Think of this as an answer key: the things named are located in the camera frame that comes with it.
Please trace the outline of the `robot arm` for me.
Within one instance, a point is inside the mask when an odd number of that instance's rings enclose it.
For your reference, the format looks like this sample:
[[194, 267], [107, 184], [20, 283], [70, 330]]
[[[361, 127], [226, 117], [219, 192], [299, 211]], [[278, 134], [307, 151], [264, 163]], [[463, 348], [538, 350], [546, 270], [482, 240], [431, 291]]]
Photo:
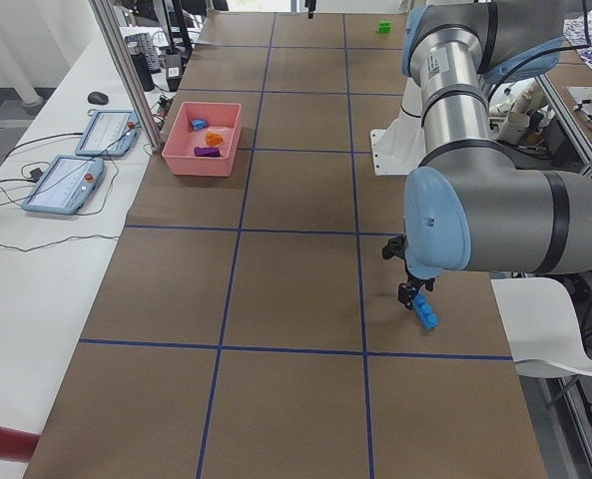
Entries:
[[404, 75], [420, 88], [425, 157], [404, 186], [398, 299], [412, 307], [447, 270], [573, 273], [592, 269], [592, 179], [517, 169], [490, 134], [483, 84], [552, 69], [561, 1], [428, 5], [407, 18]]

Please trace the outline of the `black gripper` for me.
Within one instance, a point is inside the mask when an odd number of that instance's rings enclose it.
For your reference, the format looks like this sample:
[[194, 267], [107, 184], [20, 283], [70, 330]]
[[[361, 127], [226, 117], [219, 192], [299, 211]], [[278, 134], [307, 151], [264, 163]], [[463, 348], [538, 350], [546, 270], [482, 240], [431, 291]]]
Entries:
[[381, 256], [384, 260], [397, 257], [404, 262], [406, 282], [398, 286], [397, 299], [406, 309], [413, 309], [413, 301], [416, 295], [421, 293], [423, 287], [427, 291], [433, 292], [435, 278], [421, 279], [414, 275], [409, 269], [405, 251], [406, 235], [400, 235], [387, 241], [386, 245], [381, 249]]

